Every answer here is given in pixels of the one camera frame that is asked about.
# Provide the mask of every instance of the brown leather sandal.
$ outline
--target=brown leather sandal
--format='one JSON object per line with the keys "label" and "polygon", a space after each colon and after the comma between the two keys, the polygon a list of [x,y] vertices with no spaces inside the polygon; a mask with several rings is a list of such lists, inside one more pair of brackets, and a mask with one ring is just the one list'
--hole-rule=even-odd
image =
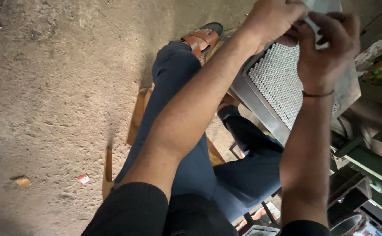
{"label": "brown leather sandal", "polygon": [[[219,37],[223,34],[223,26],[220,23],[218,23],[218,22],[208,23],[208,24],[204,25],[203,27],[201,27],[200,29],[201,30],[209,29],[209,30],[212,30],[212,31],[208,35],[202,34],[202,33],[198,33],[198,32],[192,32],[192,33],[189,33],[186,36],[183,36],[181,38],[181,41],[180,41],[180,42],[186,41],[191,46],[192,53],[196,57],[201,56],[201,54],[205,53],[211,47],[213,47],[216,44],[216,42],[219,39]],[[208,47],[206,49],[200,51],[200,46],[193,39],[192,36],[198,37],[198,38],[206,41],[207,44],[208,44]]]}

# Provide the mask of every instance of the black sweater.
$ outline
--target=black sweater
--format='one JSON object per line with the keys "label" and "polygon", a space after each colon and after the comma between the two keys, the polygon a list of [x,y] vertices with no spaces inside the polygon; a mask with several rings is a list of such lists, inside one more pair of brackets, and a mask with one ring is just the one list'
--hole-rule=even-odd
{"label": "black sweater", "polygon": [[[82,235],[237,236],[238,232],[217,205],[202,196],[174,196],[168,205],[159,188],[129,183],[111,192]],[[299,220],[283,228],[282,236],[286,235],[327,236],[329,230]]]}

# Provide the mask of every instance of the foot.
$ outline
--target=foot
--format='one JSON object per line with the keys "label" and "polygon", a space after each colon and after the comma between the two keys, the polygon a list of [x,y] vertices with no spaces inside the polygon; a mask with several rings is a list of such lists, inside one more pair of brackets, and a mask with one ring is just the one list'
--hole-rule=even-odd
{"label": "foot", "polygon": [[239,106],[240,102],[237,101],[235,98],[230,96],[230,94],[226,93],[226,95],[221,100],[219,106],[217,107],[217,112],[219,112],[224,107],[227,107],[229,105]]}
{"label": "foot", "polygon": [[[201,29],[201,30],[195,30],[194,31],[194,33],[201,33],[201,34],[206,34],[206,35],[209,35],[211,32],[212,32],[212,30],[209,30],[209,29]],[[200,46],[200,51],[206,49],[209,46],[209,44],[206,41],[204,41],[203,39],[195,37],[195,36],[191,36],[191,37]]]}

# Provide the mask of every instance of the perforated metal plate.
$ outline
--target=perforated metal plate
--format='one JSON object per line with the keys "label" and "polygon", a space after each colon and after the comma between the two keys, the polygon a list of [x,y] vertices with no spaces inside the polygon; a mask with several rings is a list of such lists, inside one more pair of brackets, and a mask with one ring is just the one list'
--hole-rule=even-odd
{"label": "perforated metal plate", "polygon": [[[258,63],[247,72],[289,130],[303,102],[303,85],[297,75],[300,48],[272,44]],[[333,113],[339,106],[334,100]]]}

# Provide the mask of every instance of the cloth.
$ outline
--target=cloth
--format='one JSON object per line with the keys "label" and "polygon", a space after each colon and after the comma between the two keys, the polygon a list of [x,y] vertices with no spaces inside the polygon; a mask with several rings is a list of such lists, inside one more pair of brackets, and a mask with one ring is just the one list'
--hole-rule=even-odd
{"label": "cloth", "polygon": [[[114,190],[99,207],[82,236],[237,236],[224,213],[197,194],[174,196],[145,183],[129,183]],[[282,229],[282,236],[329,236],[316,222],[298,220]]]}
{"label": "cloth", "polygon": [[[136,140],[115,178],[115,186],[136,160],[157,115],[200,69],[201,64],[189,45],[170,42],[157,53],[152,69],[154,90]],[[237,107],[227,106],[218,114],[221,114],[220,119],[247,154],[246,157],[213,168],[206,135],[203,134],[198,144],[179,164],[171,196],[203,196],[214,201],[229,222],[233,222],[280,188],[278,165],[282,149],[254,124],[241,117]]]}

